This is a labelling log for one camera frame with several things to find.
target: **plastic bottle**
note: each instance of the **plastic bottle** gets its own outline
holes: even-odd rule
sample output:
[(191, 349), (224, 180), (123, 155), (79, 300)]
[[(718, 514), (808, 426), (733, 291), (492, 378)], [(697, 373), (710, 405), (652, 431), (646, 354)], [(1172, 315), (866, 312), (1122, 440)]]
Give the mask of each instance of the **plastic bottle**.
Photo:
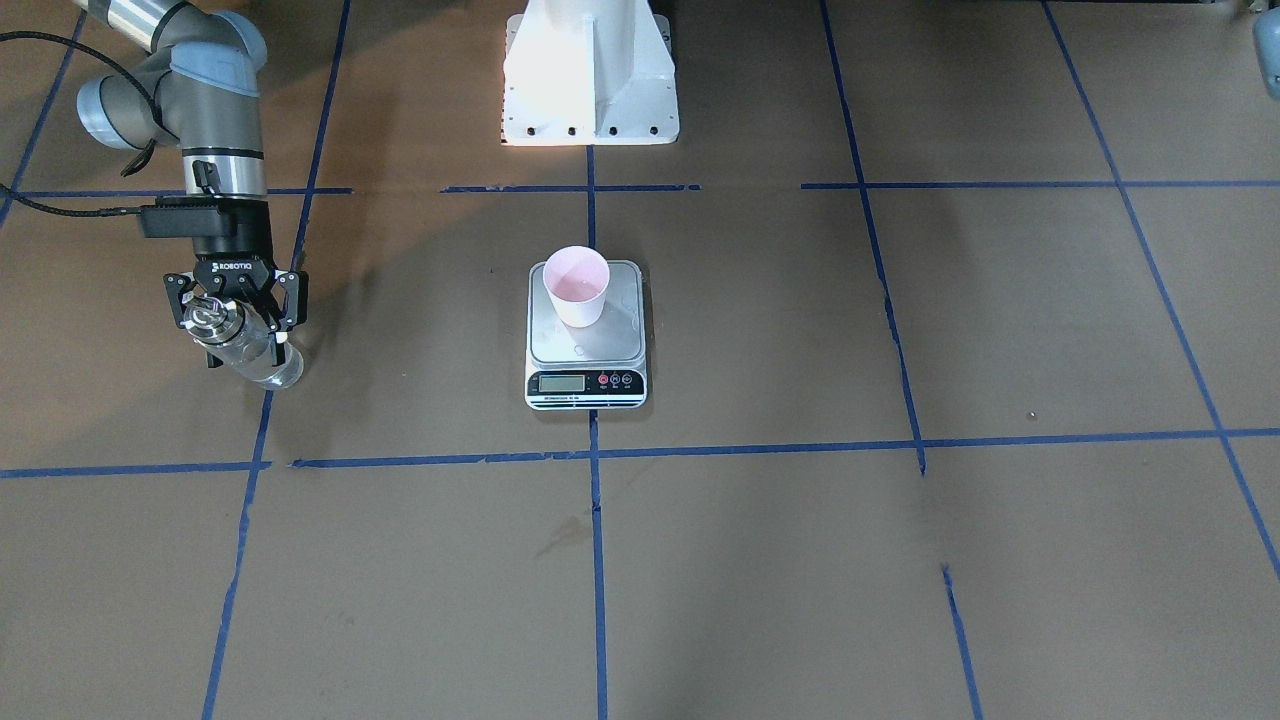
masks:
[(284, 343), (284, 363), (271, 365), (271, 331), (250, 306), (234, 300), (193, 297), (183, 325), (196, 345), (264, 389), (283, 389), (302, 377), (302, 354)]

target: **white cup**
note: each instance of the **white cup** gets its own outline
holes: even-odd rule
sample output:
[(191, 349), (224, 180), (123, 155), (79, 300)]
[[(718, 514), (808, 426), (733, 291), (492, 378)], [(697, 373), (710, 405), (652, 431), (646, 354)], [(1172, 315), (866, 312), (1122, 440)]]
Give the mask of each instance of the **white cup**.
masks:
[(590, 247), (562, 247), (547, 259), (543, 284), (561, 322), (571, 328), (585, 328), (604, 313), (609, 263)]

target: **scale display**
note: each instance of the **scale display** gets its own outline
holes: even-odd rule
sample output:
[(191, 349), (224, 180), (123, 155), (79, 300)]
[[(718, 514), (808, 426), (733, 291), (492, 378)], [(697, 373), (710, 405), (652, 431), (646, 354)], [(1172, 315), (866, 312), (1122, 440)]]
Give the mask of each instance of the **scale display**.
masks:
[(649, 397), (640, 268), (609, 261), (600, 319), (586, 328), (559, 320), (543, 284), (543, 264), (529, 273), (525, 402), (534, 410), (637, 407)]

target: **grid line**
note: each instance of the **grid line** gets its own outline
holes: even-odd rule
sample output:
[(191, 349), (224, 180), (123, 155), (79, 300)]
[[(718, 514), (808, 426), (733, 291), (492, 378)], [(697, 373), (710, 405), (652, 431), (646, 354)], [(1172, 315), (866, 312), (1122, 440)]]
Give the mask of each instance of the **grid line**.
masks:
[(586, 246), (595, 250), (595, 146), (586, 146)]
[[(1051, 445), (1100, 445), (1133, 442), (1178, 442), (1194, 439), (1216, 439), (1216, 429), (1201, 430), (1152, 430), (1128, 433), (1080, 433), (1050, 436), (989, 436), (924, 438), (927, 448), (945, 447), (1037, 447)], [(1280, 428), (1230, 428), (1225, 434), (1231, 438), (1272, 438), (1280, 437)], [(682, 457), (716, 455), (791, 455), (808, 452), (873, 452), (887, 450), (911, 450), (914, 439), (852, 441), (852, 442), (812, 442), (774, 445), (726, 445), (726, 446), (668, 446), (600, 450), (602, 460), (623, 460), (631, 457)], [(554, 462), (566, 460), (588, 460), (590, 450), (550, 450), (541, 452), (474, 452), (456, 455), (399, 455), (371, 457), (316, 457), (297, 459), (289, 462), (294, 469), (335, 470), (349, 468), (403, 468), (421, 465), (480, 465), (504, 462)], [(96, 475), (132, 474), (182, 474), (182, 473), (220, 473), (248, 470), (252, 461), (243, 462), (193, 462), (156, 465), (102, 465), (76, 468), (15, 468), (0, 469), (0, 479), (32, 478), (74, 478)], [(273, 466), (262, 461), (260, 468)]]
[[(588, 152), (594, 156), (594, 146), (588, 145)], [(442, 195), (465, 193), (553, 193), (553, 192), (698, 192), (703, 186), (692, 184), (451, 184), (440, 188)]]
[(845, 132), (849, 136), (849, 154), (854, 163), (854, 173), (858, 176), (859, 196), (863, 202), (863, 215), (867, 220), (867, 236), (872, 245), (872, 256), (876, 260), (876, 277), (879, 278), (884, 291), (884, 318), (888, 322), (888, 331), (897, 348), (897, 365), (902, 379), (902, 401), (906, 404), (906, 419), (911, 425), (911, 438), (915, 439), (915, 457), (920, 465), (920, 474), (925, 473), (927, 461), (924, 457), (924, 443), (920, 438), (920, 419), (915, 414), (915, 398), (911, 395), (911, 375), (906, 368), (906, 355), (902, 351), (902, 337), (897, 332), (897, 319), (893, 315), (893, 296), (888, 288), (888, 274), (884, 272), (884, 256), (881, 254), (879, 233), (876, 231), (876, 215), (872, 211), (872, 197), (867, 191), (867, 174), (863, 172), (863, 158), (858, 150), (858, 135), (854, 131), (854, 115), (849, 109), (849, 95), (845, 92), (845, 74), (840, 69), (840, 53), (836, 50), (836, 36), (831, 29), (831, 13), (827, 10), (827, 0), (818, 0), (822, 10), (822, 24), (827, 33), (827, 51), (831, 54), (831, 69), (836, 79), (836, 92), (840, 95), (840, 109), (845, 115)]
[(1280, 181), (943, 181), (943, 182), (804, 182), (800, 190), (1036, 190), (1071, 187), (1280, 187)]
[(604, 618), (604, 525), (600, 506), (600, 425), (595, 410), (588, 413), (591, 439), (591, 566), (595, 585), (595, 702), (598, 720), (609, 717), (609, 671)]
[(257, 493), (257, 478), (261, 471), (262, 448), (266, 446), (266, 427), (271, 421), (271, 398), (266, 391), (262, 397), (262, 415), (257, 423), (257, 439), (253, 442), (253, 468), (244, 483), (244, 502), (241, 505), (239, 529), (236, 534), (236, 565), (227, 594), (223, 597), (221, 623), (218, 625), (218, 639), (214, 642), (214, 660), (209, 669), (209, 685), (205, 689), (205, 706), (201, 720), (212, 720), (214, 705), (218, 702), (218, 685), (223, 676), (223, 660), (227, 657), (227, 638), (232, 630), (232, 614), (236, 611), (236, 591), (239, 589), (241, 568), (244, 565), (244, 547), (248, 544), (248, 510)]
[(316, 129), (316, 143), (311, 152), (311, 170), (307, 173), (307, 187), (302, 200), (302, 218), (298, 220), (298, 234), (293, 241), (293, 258), (289, 269), (297, 270), (302, 261), (307, 225), (311, 224), (311, 204), (315, 200), (316, 179), (320, 177), (320, 159), (324, 155), (324, 138), (329, 132), (329, 113), (338, 92), (338, 70), (342, 68), (342, 51), (347, 45), (347, 23), (351, 20), (351, 0), (342, 3), (342, 18), (338, 20), (338, 38), (334, 41), (333, 60), (329, 64), (329, 83), (324, 91), (324, 106), (320, 109), (320, 127)]
[(1160, 268), (1156, 264), (1156, 256), (1151, 250), (1151, 243), (1147, 242), (1147, 233), (1142, 229), (1142, 222), (1138, 219), (1138, 211), (1134, 209), (1133, 200), (1129, 197), (1129, 190), (1121, 179), (1120, 169), (1116, 165), (1115, 156), (1111, 154), (1111, 146), (1107, 143), (1106, 135), (1102, 132), (1102, 124), (1098, 122), (1098, 117), (1093, 111), (1093, 104), (1089, 101), (1089, 96), (1084, 91), (1084, 83), (1080, 81), (1080, 73), (1076, 72), (1075, 61), (1071, 60), (1071, 53), (1066, 47), (1066, 40), (1062, 37), (1062, 31), (1059, 28), (1057, 20), (1053, 19), (1053, 10), (1048, 6), (1047, 0), (1041, 0), (1041, 8), (1044, 10), (1044, 18), (1048, 20), (1050, 29), (1053, 32), (1053, 38), (1057, 41), (1057, 46), (1062, 53), (1062, 60), (1066, 63), (1066, 69), (1071, 74), (1071, 82), (1075, 83), (1075, 90), (1080, 96), (1080, 102), (1084, 104), (1084, 110), (1089, 117), (1089, 123), (1093, 126), (1093, 132), (1098, 138), (1098, 145), (1102, 147), (1102, 155), (1106, 158), (1107, 167), (1111, 169), (1111, 177), (1115, 181), (1115, 187), (1120, 192), (1121, 200), (1124, 201), (1125, 210), (1129, 214), (1129, 222), (1133, 224), (1134, 234), (1138, 237), (1138, 243), (1142, 246), (1142, 254), (1147, 260), (1147, 268), (1151, 270), (1151, 277), (1156, 283), (1156, 288), (1160, 291), (1160, 299), (1165, 304), (1165, 311), (1169, 314), (1169, 320), (1174, 325), (1178, 342), (1181, 345), (1183, 354), (1187, 356), (1187, 363), (1192, 369), (1192, 374), (1196, 377), (1196, 384), (1199, 387), (1201, 397), (1204, 400), (1204, 406), (1208, 409), (1210, 419), (1213, 421), (1213, 429), (1217, 432), (1219, 441), (1222, 445), (1222, 451), (1226, 454), (1226, 460), (1231, 466), (1231, 473), (1235, 475), (1235, 483), (1240, 488), (1240, 495), (1244, 496), (1244, 503), (1253, 519), (1253, 525), (1258, 532), (1260, 539), (1262, 541), (1262, 547), (1266, 550), (1267, 559), (1271, 561), (1271, 570), (1275, 573), (1276, 579), (1280, 580), (1280, 556), (1276, 555), (1276, 547), (1275, 543), (1271, 542), (1271, 534), (1267, 532), (1266, 521), (1262, 519), (1262, 512), (1258, 510), (1257, 501), (1253, 497), (1253, 491), (1249, 488), (1249, 483), (1244, 478), (1244, 471), (1240, 469), (1240, 462), (1235, 456), (1235, 450), (1231, 447), (1231, 438), (1228, 436), (1226, 428), (1222, 425), (1222, 419), (1219, 415), (1217, 405), (1213, 402), (1213, 396), (1208, 391), (1208, 382), (1204, 379), (1204, 373), (1201, 372), (1199, 363), (1196, 360), (1196, 354), (1192, 350), (1190, 340), (1188, 338), (1187, 331), (1183, 328), (1183, 323), (1178, 316), (1178, 310), (1174, 307), (1172, 296), (1170, 295), (1169, 288), (1165, 284), (1165, 279), (1160, 273)]
[[(81, 35), (84, 32), (84, 19), (88, 15), (84, 10), (81, 10), (76, 17), (76, 29), (72, 32), (72, 40), (79, 41)], [(63, 87), (63, 79), (67, 78), (67, 68), (72, 64), (72, 55), (76, 53), (74, 47), (68, 47), (63, 53), (63, 61), (58, 65), (58, 74), (54, 76), (54, 85), (49, 87), (49, 95), (45, 96), (45, 104), (40, 108), (40, 115), (36, 118), (36, 126), (31, 129), (31, 137), (27, 138), (27, 147), (22, 151), (22, 160), (18, 163), (18, 170), (14, 172), (13, 182), (9, 187), (14, 192), (22, 190), (22, 178), (27, 174), (27, 168), (31, 165), (31, 158), (36, 154), (36, 143), (40, 142), (40, 133), (45, 129), (45, 123), (49, 120), (49, 111), (54, 108), (54, 99), (58, 97), (58, 91)], [(13, 208), (13, 199), (5, 197), (4, 205), (0, 206), (0, 228), (4, 227), (4, 222), (9, 219), (9, 210)]]
[[(352, 187), (273, 187), (268, 195), (353, 195)], [(186, 190), (40, 190), (23, 192), (27, 197), (172, 197), (187, 195)]]
[(960, 664), (964, 666), (964, 682), (969, 688), (969, 707), (973, 711), (973, 720), (983, 720), (982, 697), (978, 693), (978, 676), (973, 670), (973, 655), (969, 652), (969, 637), (964, 630), (964, 618), (960, 615), (960, 606), (956, 603), (955, 583), (951, 578), (951, 566), (942, 566), (942, 583), (947, 587), (947, 603), (951, 606), (951, 625), (956, 632), (956, 644), (960, 647)]

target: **brown floor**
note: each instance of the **brown floor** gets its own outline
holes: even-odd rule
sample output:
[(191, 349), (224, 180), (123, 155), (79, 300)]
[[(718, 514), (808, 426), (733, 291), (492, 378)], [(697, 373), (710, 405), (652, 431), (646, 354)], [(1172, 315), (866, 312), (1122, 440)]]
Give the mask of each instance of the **brown floor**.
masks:
[[(269, 41), (307, 373), (204, 369), (184, 241), (4, 210), (0, 720), (1277, 717), (1280, 104), (1231, 3), (667, 3), (681, 140), (594, 152), (498, 142), (520, 0), (201, 6)], [(79, 128), (92, 60), (0, 50), (5, 182), (177, 186)], [(652, 396), (535, 414), (529, 268), (591, 241)]]

